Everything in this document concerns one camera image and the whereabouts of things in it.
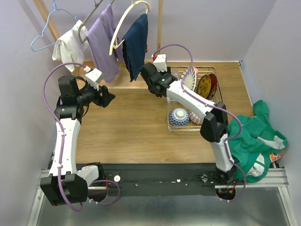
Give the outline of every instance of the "green cloth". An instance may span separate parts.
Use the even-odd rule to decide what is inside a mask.
[[[264,172],[260,176],[249,175],[246,177],[247,182],[257,182],[264,178],[271,164],[269,158],[270,153],[281,153],[283,149],[288,145],[286,137],[283,136],[280,132],[274,130],[269,122],[269,109],[265,102],[262,100],[257,101],[253,105],[253,111],[255,117],[247,117],[239,115],[238,118],[243,125],[241,134],[228,141],[231,154],[235,159],[235,162],[243,170],[245,174],[254,166],[255,163],[264,166]],[[236,120],[228,125],[229,137],[238,133],[239,125]],[[269,145],[266,145],[261,140],[258,140],[257,137],[262,139],[274,141],[275,137],[279,137],[283,141],[281,149],[272,148]],[[259,155],[262,154],[264,157],[264,164],[256,161]],[[244,180],[243,174],[237,170],[234,176],[234,179]]]

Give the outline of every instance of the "white wall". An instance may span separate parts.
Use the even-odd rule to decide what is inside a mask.
[[[288,139],[282,159],[289,192],[301,224],[301,1],[277,0],[242,64],[253,102],[263,99],[272,126]]]
[[[242,60],[261,29],[276,0],[164,0],[162,46],[172,43],[189,48],[198,61]],[[51,0],[45,1],[49,9]],[[89,29],[111,0],[103,0],[97,11],[87,22]],[[148,53],[150,59],[157,49],[158,0],[148,0],[150,4]],[[113,13],[119,22],[131,0],[115,0]],[[67,9],[81,20],[91,12],[94,1],[56,0],[59,8]],[[120,37],[142,13],[144,5],[135,6],[126,17]],[[64,12],[54,15],[62,34],[71,29],[75,21]],[[189,60],[189,55],[179,47],[164,50],[168,60]]]
[[[31,7],[20,0],[6,1],[0,8],[1,226],[27,225],[40,170],[46,167],[55,141],[55,122],[43,104],[42,85],[56,64],[48,49],[30,49],[43,23],[41,17],[36,20],[37,11]],[[56,104],[57,78],[63,71],[49,81],[51,107]]]

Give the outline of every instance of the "wooden table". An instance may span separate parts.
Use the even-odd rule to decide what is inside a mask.
[[[227,109],[234,114],[253,116],[237,63],[194,63],[194,66],[215,67]],[[120,71],[113,83],[106,84],[116,98],[106,108],[91,104],[82,120],[77,141],[78,163],[215,162],[210,144],[199,132],[179,134],[168,130],[165,98],[149,93],[140,76],[129,83],[125,69]]]

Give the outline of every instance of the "navy blue cloth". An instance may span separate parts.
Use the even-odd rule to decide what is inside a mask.
[[[147,52],[148,19],[142,14],[123,36],[122,54],[130,72],[131,81],[138,77],[138,70],[144,65],[145,53]]]

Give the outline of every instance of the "metal wire rack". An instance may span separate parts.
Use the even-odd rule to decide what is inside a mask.
[[[187,67],[171,66],[171,73],[175,77],[180,78],[180,76],[182,75],[182,73],[184,72],[184,70],[186,68]],[[196,66],[196,68],[198,69],[198,75],[197,75],[197,83],[196,83],[197,85],[196,85],[194,91],[196,91],[198,82],[204,75],[209,75],[209,74],[213,73],[216,75],[216,78],[217,78],[217,90],[211,100],[214,101],[215,103],[222,101],[222,93],[221,93],[220,85],[218,82],[218,76],[216,74],[215,68],[211,67],[211,66]],[[168,129],[170,131],[200,131],[202,125],[201,124],[197,125],[197,124],[193,123],[191,120],[189,121],[187,126],[172,125],[168,119],[168,116],[173,109],[175,109],[177,107],[182,107],[182,108],[186,109],[189,113],[190,113],[190,110],[175,100],[166,101],[166,105],[167,105],[167,124],[168,124]]]

